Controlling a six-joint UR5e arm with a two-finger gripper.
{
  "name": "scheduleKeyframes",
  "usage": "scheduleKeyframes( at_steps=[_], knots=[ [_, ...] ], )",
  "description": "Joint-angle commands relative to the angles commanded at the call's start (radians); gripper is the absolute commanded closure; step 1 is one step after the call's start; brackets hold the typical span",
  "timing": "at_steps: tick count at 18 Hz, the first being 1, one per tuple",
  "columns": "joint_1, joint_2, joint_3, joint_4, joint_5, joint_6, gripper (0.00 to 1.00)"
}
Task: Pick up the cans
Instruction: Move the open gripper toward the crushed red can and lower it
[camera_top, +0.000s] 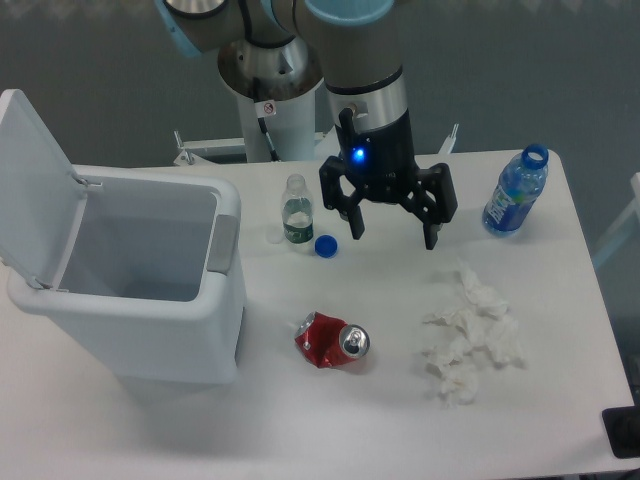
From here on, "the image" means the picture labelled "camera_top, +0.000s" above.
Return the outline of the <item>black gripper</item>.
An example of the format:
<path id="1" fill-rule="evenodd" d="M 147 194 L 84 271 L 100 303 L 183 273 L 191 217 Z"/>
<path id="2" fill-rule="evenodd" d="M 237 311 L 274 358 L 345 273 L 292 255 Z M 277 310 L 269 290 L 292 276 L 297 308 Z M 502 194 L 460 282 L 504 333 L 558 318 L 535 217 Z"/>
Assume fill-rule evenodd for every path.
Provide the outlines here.
<path id="1" fill-rule="evenodd" d="M 438 232 L 453 219 L 458 201 L 447 164 L 427 169 L 416 165 L 409 111 L 369 131 L 356 130 L 352 108 L 343 108 L 338 120 L 342 160 L 329 156 L 319 169 L 324 207 L 336 210 L 348 222 L 352 238 L 359 240 L 365 231 L 359 206 L 363 198 L 400 203 L 420 220 L 425 247 L 433 250 Z M 355 188 L 349 196 L 341 185 L 345 176 Z"/>

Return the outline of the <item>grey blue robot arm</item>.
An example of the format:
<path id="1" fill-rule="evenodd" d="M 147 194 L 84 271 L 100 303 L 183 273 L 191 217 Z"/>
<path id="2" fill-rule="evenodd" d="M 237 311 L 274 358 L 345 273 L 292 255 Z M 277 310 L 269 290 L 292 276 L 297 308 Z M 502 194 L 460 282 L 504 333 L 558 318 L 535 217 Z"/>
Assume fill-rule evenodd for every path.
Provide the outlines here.
<path id="1" fill-rule="evenodd" d="M 160 1 L 188 55 L 218 54 L 223 81 L 254 102 L 324 86 L 340 151 L 319 171 L 322 198 L 360 238 L 362 201 L 398 204 L 433 248 L 457 199 L 445 164 L 415 160 L 394 5 L 390 1 Z"/>

